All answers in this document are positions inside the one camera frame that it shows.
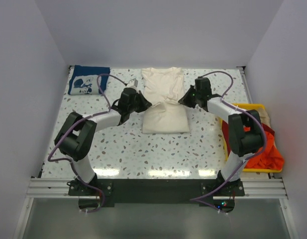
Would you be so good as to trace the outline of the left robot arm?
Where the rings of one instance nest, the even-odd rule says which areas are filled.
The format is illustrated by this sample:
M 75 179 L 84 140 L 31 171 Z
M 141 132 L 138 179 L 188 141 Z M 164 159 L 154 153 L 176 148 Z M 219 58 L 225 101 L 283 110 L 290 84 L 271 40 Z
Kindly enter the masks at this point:
M 54 139 L 55 147 L 48 156 L 49 162 L 66 160 L 80 181 L 80 190 L 92 195 L 97 190 L 97 175 L 91 167 L 88 154 L 96 132 L 120 126 L 129 120 L 134 112 L 146 111 L 152 104 L 141 91 L 127 87 L 108 111 L 83 116 L 72 112 L 66 118 Z

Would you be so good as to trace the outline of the cream white t shirt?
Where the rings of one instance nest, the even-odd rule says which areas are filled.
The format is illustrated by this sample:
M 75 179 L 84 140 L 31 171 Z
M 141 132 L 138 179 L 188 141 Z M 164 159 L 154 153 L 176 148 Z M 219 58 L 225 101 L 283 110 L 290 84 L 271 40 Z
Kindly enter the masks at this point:
M 143 95 L 152 106 L 143 117 L 143 134 L 190 132 L 186 109 L 178 101 L 184 96 L 182 68 L 143 68 Z

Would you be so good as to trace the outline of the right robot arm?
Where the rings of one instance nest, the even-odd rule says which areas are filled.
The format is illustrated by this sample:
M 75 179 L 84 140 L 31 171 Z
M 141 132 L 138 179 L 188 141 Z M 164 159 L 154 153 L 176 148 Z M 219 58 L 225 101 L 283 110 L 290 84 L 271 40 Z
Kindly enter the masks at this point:
M 230 153 L 217 175 L 212 193 L 228 195 L 233 190 L 233 182 L 240 179 L 247 161 L 266 147 L 267 138 L 259 113 L 256 110 L 246 111 L 226 102 L 219 94 L 213 94 L 210 80 L 206 77 L 195 79 L 195 84 L 190 86 L 178 103 L 188 108 L 199 106 L 227 123 Z

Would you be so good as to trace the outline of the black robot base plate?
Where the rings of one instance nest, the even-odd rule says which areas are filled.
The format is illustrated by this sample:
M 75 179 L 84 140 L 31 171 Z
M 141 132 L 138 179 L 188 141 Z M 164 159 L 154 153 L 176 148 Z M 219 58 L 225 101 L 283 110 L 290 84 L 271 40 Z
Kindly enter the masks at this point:
M 114 207 L 115 204 L 188 204 L 199 198 L 231 212 L 235 197 L 245 196 L 243 183 L 227 183 L 212 195 L 215 179 L 97 179 L 85 186 L 78 179 L 67 182 L 69 196 L 78 196 L 80 209 Z

